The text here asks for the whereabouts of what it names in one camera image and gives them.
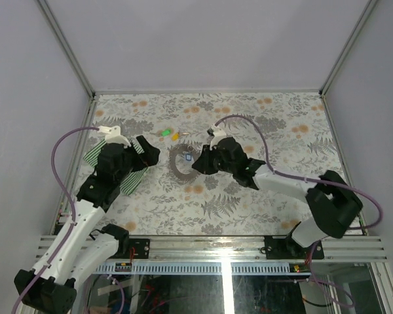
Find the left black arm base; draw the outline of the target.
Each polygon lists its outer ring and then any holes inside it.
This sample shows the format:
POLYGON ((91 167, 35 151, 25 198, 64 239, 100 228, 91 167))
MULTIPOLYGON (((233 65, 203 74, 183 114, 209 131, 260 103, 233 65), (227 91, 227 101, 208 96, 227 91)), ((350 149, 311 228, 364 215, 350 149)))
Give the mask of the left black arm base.
POLYGON ((149 258, 151 240, 148 238, 132 238, 120 242, 117 252, 112 258, 145 260, 149 258))

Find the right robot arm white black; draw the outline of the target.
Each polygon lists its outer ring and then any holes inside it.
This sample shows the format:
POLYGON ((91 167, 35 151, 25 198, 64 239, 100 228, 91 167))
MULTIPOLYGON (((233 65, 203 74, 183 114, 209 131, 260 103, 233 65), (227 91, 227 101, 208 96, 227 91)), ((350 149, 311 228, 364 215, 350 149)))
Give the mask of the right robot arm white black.
POLYGON ((363 208, 338 173, 328 170, 312 180, 279 175, 265 161, 248 157, 232 137, 214 147, 204 145, 192 168, 204 175, 226 172, 240 186, 278 192, 308 205, 309 219, 297 223, 286 236, 265 237, 265 255, 274 260, 302 259, 311 253, 315 242, 326 237, 341 239, 363 208))

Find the metal key ring disc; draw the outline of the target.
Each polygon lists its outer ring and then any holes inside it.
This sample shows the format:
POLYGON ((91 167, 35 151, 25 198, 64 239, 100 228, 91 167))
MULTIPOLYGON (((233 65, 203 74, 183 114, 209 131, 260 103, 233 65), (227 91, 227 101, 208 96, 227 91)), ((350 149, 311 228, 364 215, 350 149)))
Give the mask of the metal key ring disc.
POLYGON ((193 182, 200 173, 192 168, 192 164, 199 157, 198 152, 189 144, 174 145, 169 149, 168 167, 170 173, 181 183, 193 182), (185 155, 190 154, 192 160, 189 162, 185 155))

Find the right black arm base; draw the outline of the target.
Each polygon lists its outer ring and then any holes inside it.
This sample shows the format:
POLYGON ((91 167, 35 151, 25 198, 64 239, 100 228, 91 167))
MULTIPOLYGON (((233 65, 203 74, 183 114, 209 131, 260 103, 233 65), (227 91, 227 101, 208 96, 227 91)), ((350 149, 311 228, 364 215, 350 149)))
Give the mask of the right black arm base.
POLYGON ((286 236, 273 236, 266 235, 264 237, 264 246, 261 248, 261 252, 269 260, 300 260, 312 258, 313 260, 323 260, 324 251, 319 250, 319 246, 322 243, 319 242, 316 248, 313 249, 313 245, 302 248, 290 237, 286 236))

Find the green key tag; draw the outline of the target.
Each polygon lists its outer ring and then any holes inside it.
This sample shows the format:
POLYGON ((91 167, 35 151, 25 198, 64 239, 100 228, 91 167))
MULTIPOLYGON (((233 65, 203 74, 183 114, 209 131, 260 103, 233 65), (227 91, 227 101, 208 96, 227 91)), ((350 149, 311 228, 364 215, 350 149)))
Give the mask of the green key tag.
POLYGON ((170 133, 171 133, 170 130, 164 130, 164 131, 161 132, 161 135, 162 135, 163 137, 165 137, 165 136, 170 135, 170 133))

